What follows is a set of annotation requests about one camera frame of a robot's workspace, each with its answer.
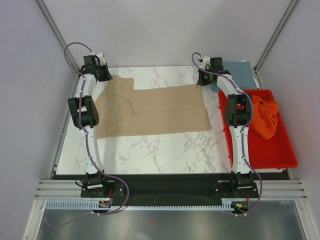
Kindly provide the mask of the beige t shirt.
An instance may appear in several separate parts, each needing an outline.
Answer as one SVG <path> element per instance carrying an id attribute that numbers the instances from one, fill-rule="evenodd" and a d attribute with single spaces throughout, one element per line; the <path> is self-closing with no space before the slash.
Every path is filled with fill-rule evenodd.
<path id="1" fill-rule="evenodd" d="M 99 139 L 211 129 L 199 85 L 135 90 L 134 83 L 133 78 L 114 75 L 98 96 Z"/>

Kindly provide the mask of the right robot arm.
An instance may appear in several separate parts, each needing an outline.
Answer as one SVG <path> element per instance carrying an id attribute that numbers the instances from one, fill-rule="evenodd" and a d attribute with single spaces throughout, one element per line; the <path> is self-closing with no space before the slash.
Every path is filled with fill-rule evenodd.
<path id="1" fill-rule="evenodd" d="M 198 82 L 200 86 L 215 84 L 226 97 L 224 121 L 232 139 L 233 162 L 229 180 L 229 191 L 235 197 L 246 197 L 254 191 L 254 173 L 249 158 L 249 124 L 253 119 L 252 97 L 233 80 L 231 73 L 223 67 L 221 57 L 199 55 Z"/>

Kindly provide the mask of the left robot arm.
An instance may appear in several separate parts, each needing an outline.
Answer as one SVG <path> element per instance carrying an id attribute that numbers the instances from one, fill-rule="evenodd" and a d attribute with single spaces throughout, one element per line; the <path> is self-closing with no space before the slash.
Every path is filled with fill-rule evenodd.
<path id="1" fill-rule="evenodd" d="M 85 176 L 81 180 L 82 198 L 106 198 L 109 196 L 110 185 L 100 159 L 97 129 L 100 122 L 99 113 L 93 99 L 93 90 L 97 82 L 112 80 L 107 62 L 102 52 L 83 57 L 84 65 L 79 73 L 79 86 L 74 97 L 67 103 L 71 119 L 79 129 L 85 152 Z"/>

